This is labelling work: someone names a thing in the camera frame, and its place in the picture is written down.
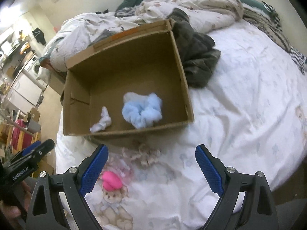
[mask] hanging black clothing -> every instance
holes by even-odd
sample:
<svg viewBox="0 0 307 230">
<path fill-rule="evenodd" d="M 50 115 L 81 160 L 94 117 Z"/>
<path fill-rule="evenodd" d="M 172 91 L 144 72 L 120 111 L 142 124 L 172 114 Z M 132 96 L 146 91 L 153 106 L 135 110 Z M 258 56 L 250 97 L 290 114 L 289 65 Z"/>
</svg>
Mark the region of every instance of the hanging black clothing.
<svg viewBox="0 0 307 230">
<path fill-rule="evenodd" d="M 38 27 L 32 31 L 35 39 L 37 40 L 38 43 L 41 43 L 43 45 L 46 45 L 46 41 L 44 38 L 44 33 L 42 32 L 42 30 L 40 30 Z"/>
</svg>

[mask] bright light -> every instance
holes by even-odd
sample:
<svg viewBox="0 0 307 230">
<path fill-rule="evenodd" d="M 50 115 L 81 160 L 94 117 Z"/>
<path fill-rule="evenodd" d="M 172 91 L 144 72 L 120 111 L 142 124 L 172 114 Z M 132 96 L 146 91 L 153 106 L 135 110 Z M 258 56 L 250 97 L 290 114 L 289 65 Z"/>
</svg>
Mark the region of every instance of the bright light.
<svg viewBox="0 0 307 230">
<path fill-rule="evenodd" d="M 0 11 L 0 26 L 8 27 L 21 16 L 20 6 L 5 7 Z"/>
</svg>

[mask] red fabric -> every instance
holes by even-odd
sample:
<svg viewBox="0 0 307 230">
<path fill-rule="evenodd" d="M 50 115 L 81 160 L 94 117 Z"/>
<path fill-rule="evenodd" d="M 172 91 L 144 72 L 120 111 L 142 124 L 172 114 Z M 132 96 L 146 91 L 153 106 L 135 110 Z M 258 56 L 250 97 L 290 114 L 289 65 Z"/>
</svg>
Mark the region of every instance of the red fabric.
<svg viewBox="0 0 307 230">
<path fill-rule="evenodd" d="M 26 126 L 22 119 L 17 120 L 16 123 L 20 127 L 25 127 Z M 13 146 L 13 148 L 15 150 L 17 150 L 19 133 L 20 133 L 20 129 L 18 129 L 17 127 L 14 127 L 13 128 L 12 139 L 11 139 L 11 145 Z M 27 133 L 25 133 L 24 137 L 23 137 L 23 142 L 22 142 L 22 149 L 25 149 L 25 148 L 29 147 L 31 145 L 31 142 L 32 142 L 32 136 L 27 134 Z"/>
</svg>

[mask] crumpled white tissue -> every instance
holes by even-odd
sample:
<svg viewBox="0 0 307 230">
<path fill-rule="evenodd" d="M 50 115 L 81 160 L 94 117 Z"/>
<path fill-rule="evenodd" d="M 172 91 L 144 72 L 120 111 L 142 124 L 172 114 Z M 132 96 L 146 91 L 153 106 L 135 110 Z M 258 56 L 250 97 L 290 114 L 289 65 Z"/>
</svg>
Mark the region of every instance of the crumpled white tissue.
<svg viewBox="0 0 307 230">
<path fill-rule="evenodd" d="M 112 120 L 111 117 L 109 116 L 108 110 L 106 107 L 102 107 L 101 110 L 101 119 L 99 120 L 98 123 L 95 123 L 91 128 L 90 131 L 91 133 L 95 133 L 98 131 L 104 131 L 108 126 L 111 125 Z"/>
<path fill-rule="evenodd" d="M 161 106 L 162 100 L 155 93 L 148 96 L 126 93 L 122 115 L 136 129 L 151 127 L 162 119 Z"/>
</svg>

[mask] open cardboard box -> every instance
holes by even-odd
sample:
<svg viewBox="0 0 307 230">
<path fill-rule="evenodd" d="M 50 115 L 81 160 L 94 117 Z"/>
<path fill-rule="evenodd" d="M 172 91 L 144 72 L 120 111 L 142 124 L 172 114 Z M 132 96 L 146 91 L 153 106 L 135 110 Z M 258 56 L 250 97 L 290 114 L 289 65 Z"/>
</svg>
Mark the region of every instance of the open cardboard box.
<svg viewBox="0 0 307 230">
<path fill-rule="evenodd" d="M 194 120 L 188 85 L 168 20 L 113 35 L 70 58 L 64 89 L 64 135 L 122 136 L 186 125 Z M 156 93 L 163 119 L 135 129 L 122 116 L 123 95 Z M 106 106 L 112 125 L 89 130 Z"/>
</svg>

